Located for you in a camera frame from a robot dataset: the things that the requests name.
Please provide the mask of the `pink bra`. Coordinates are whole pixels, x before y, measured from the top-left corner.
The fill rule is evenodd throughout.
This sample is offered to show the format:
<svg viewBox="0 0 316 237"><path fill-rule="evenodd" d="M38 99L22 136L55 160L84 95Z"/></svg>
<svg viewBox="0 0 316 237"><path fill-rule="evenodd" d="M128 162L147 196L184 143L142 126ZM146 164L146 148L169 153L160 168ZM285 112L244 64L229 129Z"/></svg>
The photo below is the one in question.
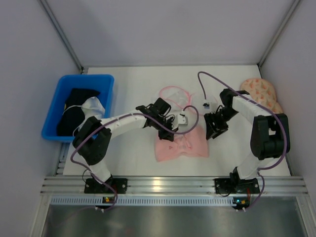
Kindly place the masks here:
<svg viewBox="0 0 316 237"><path fill-rule="evenodd" d="M198 125L191 132L184 135L175 135L174 141L156 138L155 157L156 161L168 161L186 157L209 157L209 147L206 140L205 130Z"/></svg>

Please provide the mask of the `white mesh laundry bag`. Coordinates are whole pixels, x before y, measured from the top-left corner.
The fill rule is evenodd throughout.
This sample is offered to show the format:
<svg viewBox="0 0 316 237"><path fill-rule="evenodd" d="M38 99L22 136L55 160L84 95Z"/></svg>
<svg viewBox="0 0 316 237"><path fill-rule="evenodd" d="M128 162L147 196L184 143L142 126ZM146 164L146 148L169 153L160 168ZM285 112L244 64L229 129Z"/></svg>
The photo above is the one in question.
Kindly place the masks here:
<svg viewBox="0 0 316 237"><path fill-rule="evenodd" d="M163 99L171 106L171 111L181 111L192 104L192 94L175 85L166 86L157 92L157 98Z"/></svg>

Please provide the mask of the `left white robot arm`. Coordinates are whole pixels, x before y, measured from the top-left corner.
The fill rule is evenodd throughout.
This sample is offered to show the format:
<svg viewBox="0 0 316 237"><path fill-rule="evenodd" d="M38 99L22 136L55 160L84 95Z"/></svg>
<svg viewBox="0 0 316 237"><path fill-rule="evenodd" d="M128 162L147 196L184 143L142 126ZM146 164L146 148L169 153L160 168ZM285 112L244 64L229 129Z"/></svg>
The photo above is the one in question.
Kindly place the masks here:
<svg viewBox="0 0 316 237"><path fill-rule="evenodd" d="M162 98L153 104L137 106L130 113L98 119L89 117L77 132L72 145L86 162L83 166L90 172L88 179L108 191L113 187L113 176L105 164L105 155L111 139L134 129L153 127L162 140L173 141L179 123L176 115L170 115L171 106Z"/></svg>

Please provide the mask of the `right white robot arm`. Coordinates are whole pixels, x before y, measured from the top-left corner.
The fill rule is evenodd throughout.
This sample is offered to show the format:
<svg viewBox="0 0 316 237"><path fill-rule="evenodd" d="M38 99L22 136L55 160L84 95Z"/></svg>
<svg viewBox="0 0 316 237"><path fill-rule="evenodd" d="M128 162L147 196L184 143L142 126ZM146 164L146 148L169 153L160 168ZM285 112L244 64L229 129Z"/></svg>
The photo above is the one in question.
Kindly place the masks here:
<svg viewBox="0 0 316 237"><path fill-rule="evenodd" d="M275 114L253 101L245 90L224 89L220 93L222 105L204 115L206 139L215 139L228 131L228 121L240 114L252 125L250 154L229 174L228 178L215 179L216 193L227 197L230 194L258 194L258 171L264 161L282 158L290 150L289 123L284 113Z"/></svg>

